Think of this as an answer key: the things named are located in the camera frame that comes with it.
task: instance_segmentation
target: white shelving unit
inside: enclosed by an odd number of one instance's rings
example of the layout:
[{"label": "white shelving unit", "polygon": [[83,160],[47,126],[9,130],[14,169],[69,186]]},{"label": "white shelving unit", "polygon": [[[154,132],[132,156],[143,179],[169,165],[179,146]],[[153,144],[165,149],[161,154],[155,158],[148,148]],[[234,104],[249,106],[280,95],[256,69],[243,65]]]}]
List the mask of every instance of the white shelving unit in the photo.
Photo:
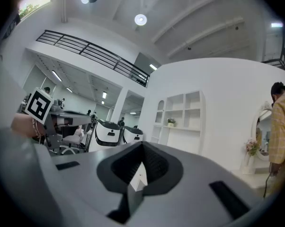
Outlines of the white shelving unit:
[{"label": "white shelving unit", "polygon": [[[168,119],[176,120],[168,127]],[[167,97],[158,104],[151,142],[201,154],[205,131],[205,96],[194,91]]]}]

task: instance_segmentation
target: black rectangular slot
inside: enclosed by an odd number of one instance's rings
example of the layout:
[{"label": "black rectangular slot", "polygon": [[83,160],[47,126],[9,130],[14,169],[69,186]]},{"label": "black rectangular slot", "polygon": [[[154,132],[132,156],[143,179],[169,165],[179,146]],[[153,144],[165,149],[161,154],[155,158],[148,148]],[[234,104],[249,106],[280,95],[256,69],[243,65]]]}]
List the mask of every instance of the black rectangular slot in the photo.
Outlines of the black rectangular slot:
[{"label": "black rectangular slot", "polygon": [[217,181],[209,185],[233,219],[237,219],[249,211],[249,208],[224,182]]},{"label": "black rectangular slot", "polygon": [[67,162],[67,163],[62,163],[62,164],[57,164],[56,165],[56,168],[57,170],[64,170],[64,169],[67,169],[67,168],[71,168],[71,167],[75,167],[75,166],[78,166],[79,163],[77,161],[70,161],[70,162]]}]

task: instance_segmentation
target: person in yellow plaid shirt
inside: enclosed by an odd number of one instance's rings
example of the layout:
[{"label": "person in yellow plaid shirt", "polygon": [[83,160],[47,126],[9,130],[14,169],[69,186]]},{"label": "person in yellow plaid shirt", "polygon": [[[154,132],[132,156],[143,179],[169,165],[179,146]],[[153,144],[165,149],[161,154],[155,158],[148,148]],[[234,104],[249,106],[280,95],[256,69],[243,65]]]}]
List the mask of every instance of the person in yellow plaid shirt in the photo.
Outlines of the person in yellow plaid shirt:
[{"label": "person in yellow plaid shirt", "polygon": [[273,110],[269,140],[271,174],[276,176],[272,191],[278,191],[285,180],[285,86],[276,82],[271,88]]}]

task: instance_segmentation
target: bracelet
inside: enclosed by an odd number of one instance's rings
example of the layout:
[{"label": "bracelet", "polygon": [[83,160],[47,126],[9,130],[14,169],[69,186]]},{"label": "bracelet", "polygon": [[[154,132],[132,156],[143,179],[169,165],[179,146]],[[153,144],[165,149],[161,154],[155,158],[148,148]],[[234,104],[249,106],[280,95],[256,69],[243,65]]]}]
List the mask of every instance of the bracelet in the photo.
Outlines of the bracelet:
[{"label": "bracelet", "polygon": [[32,125],[33,125],[33,129],[34,129],[34,131],[35,131],[36,137],[40,138],[40,137],[41,137],[41,134],[40,134],[40,132],[38,131],[37,122],[36,122],[35,119],[32,119]]}]

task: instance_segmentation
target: mirror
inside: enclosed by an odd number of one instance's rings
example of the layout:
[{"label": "mirror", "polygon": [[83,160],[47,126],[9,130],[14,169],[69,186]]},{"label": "mirror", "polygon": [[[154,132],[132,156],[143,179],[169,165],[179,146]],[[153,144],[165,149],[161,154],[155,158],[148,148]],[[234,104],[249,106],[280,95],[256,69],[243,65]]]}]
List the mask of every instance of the mirror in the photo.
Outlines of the mirror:
[{"label": "mirror", "polygon": [[269,160],[268,145],[271,133],[271,114],[272,107],[266,101],[255,115],[252,125],[251,137],[259,144],[256,155],[264,161]]}]

